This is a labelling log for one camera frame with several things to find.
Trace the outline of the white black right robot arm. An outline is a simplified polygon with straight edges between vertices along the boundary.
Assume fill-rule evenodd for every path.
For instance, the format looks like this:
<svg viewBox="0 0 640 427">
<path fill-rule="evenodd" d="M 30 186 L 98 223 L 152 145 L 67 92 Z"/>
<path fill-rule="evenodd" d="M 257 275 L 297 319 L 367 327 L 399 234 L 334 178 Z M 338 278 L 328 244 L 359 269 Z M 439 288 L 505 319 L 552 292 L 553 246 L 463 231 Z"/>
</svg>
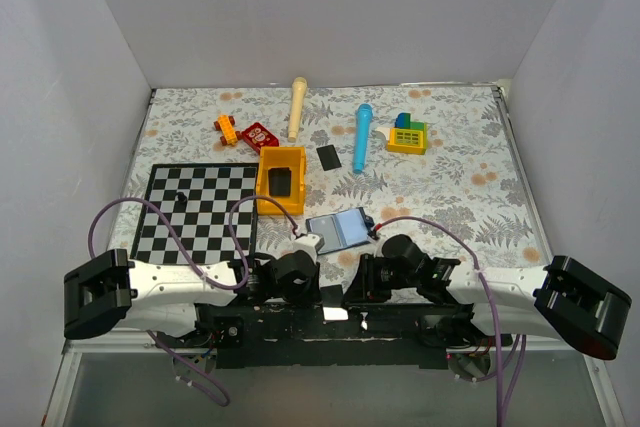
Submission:
<svg viewBox="0 0 640 427">
<path fill-rule="evenodd" d="M 387 239 L 364 254 L 343 297 L 346 306 L 385 303 L 395 290 L 413 289 L 442 314 L 418 325 L 436 346 L 465 348 L 503 337 L 559 339 L 587 356 L 616 358 L 631 297 L 566 256 L 547 266 L 477 271 L 458 259 L 430 257 L 410 237 Z"/>
</svg>

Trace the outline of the blue leather card holder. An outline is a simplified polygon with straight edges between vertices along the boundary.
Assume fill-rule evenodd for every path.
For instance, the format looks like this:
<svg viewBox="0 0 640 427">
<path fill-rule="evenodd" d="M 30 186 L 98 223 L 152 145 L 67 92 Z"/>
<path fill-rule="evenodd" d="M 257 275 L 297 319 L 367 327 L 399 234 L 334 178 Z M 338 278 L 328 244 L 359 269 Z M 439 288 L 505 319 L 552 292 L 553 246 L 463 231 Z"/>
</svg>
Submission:
<svg viewBox="0 0 640 427">
<path fill-rule="evenodd" d="M 353 247 L 358 247 L 366 244 L 369 241 L 369 231 L 374 227 L 375 223 L 373 219 L 367 215 L 362 207 L 353 208 L 345 211 L 341 211 L 333 214 L 326 214 L 321 216 L 331 215 L 334 218 L 336 227 L 338 229 L 341 246 L 330 252 L 319 251 L 320 255 L 329 254 L 333 252 L 339 252 L 347 250 Z M 309 230 L 309 218 L 306 220 L 306 227 Z"/>
</svg>

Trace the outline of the black VIP card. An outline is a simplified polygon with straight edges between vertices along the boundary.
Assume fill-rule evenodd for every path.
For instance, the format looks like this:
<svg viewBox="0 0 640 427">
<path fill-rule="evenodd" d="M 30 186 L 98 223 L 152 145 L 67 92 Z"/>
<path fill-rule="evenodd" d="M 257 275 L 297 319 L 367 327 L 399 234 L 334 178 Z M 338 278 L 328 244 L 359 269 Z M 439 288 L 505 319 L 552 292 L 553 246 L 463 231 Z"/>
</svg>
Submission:
<svg viewBox="0 0 640 427">
<path fill-rule="evenodd" d="M 348 311 L 343 307 L 343 287 L 341 284 L 320 288 L 322 312 L 325 322 L 346 321 Z"/>
</svg>

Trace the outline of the black credit card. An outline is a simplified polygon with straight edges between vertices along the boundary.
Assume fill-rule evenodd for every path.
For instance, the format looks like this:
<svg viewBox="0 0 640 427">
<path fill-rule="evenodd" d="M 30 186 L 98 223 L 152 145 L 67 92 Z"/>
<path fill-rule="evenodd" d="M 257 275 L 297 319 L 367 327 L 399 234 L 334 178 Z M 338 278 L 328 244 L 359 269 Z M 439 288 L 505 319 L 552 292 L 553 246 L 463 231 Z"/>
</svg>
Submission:
<svg viewBox="0 0 640 427">
<path fill-rule="evenodd" d="M 334 145 L 326 145 L 316 149 L 324 171 L 331 171 L 342 166 Z"/>
</svg>

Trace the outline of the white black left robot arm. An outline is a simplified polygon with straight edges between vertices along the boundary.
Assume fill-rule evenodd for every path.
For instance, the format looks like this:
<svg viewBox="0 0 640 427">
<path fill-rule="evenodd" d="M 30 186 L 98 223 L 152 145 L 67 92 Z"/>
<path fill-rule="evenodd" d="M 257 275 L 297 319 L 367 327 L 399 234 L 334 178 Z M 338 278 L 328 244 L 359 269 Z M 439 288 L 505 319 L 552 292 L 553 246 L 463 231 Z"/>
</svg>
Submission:
<svg viewBox="0 0 640 427">
<path fill-rule="evenodd" d="M 229 316 L 235 307 L 270 300 L 300 307 L 320 300 L 319 263 L 304 250 L 252 267 L 241 287 L 239 276 L 231 261 L 197 274 L 185 265 L 155 265 L 109 250 L 64 276 L 64 337 L 86 340 L 118 327 L 162 332 L 200 347 L 212 337 L 214 309 Z"/>
</svg>

